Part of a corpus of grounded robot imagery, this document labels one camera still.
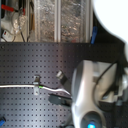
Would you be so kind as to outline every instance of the cylindrical part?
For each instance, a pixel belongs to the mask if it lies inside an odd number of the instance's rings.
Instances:
[[[55,0],[54,42],[58,42],[58,0]]]
[[[16,88],[16,87],[35,87],[35,85],[0,85],[0,88]]]
[[[58,0],[58,42],[61,42],[61,0]]]
[[[90,0],[86,0],[86,14],[85,14],[85,26],[84,26],[84,32],[85,32],[85,42],[90,42]]]

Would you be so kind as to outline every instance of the black plastic part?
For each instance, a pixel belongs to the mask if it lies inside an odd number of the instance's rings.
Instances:
[[[0,7],[1,7],[1,4],[5,5],[6,4],[6,0],[1,0]],[[4,16],[5,16],[5,10],[2,9],[2,11],[1,11],[1,19],[3,19]]]
[[[63,96],[58,96],[55,94],[50,94],[49,99],[48,99],[52,104],[55,105],[61,105],[64,107],[71,107],[71,103],[72,103],[72,99],[71,98],[67,98],[67,97],[63,97]]]

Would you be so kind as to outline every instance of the white cable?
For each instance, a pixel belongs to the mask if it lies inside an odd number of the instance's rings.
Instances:
[[[18,88],[18,87],[20,87],[20,88],[23,88],[23,87],[30,87],[30,88],[32,88],[32,87],[35,87],[35,85],[0,85],[0,88]],[[42,89],[45,89],[45,90],[48,90],[48,91],[52,91],[52,92],[65,92],[65,93],[67,93],[67,94],[69,94],[70,95],[70,93],[69,92],[67,92],[65,89],[63,89],[63,88],[58,88],[58,89],[51,89],[51,88],[48,88],[48,87],[44,87],[43,86],[43,88]]]
[[[0,88],[35,87],[35,85],[0,85]]]
[[[48,90],[48,91],[52,91],[52,92],[65,92],[65,93],[67,93],[68,95],[70,95],[70,93],[67,92],[67,91],[66,91],[65,89],[63,89],[63,88],[51,89],[51,88],[48,88],[48,87],[43,87],[43,89]]]

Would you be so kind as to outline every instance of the pegboard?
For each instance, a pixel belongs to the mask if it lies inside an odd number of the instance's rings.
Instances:
[[[56,79],[59,70],[71,80],[74,68],[82,60],[112,63],[119,58],[123,47],[120,43],[1,43],[0,85],[32,84],[34,76],[40,75],[41,84],[56,88],[60,86]],[[7,120],[2,128],[55,128],[67,119],[70,109],[48,102],[52,92],[40,89],[39,96],[34,96],[33,92],[33,88],[0,89],[0,117]],[[112,114],[106,113],[105,117],[111,128]]]

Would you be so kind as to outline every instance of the white plastic part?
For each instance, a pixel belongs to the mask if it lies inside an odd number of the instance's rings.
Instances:
[[[6,31],[6,30],[3,32],[2,37],[3,37],[7,42],[12,42],[13,39],[14,39],[14,36],[11,35],[11,34],[10,34],[8,31]]]
[[[93,0],[93,6],[102,26],[126,44],[128,61],[128,0]]]

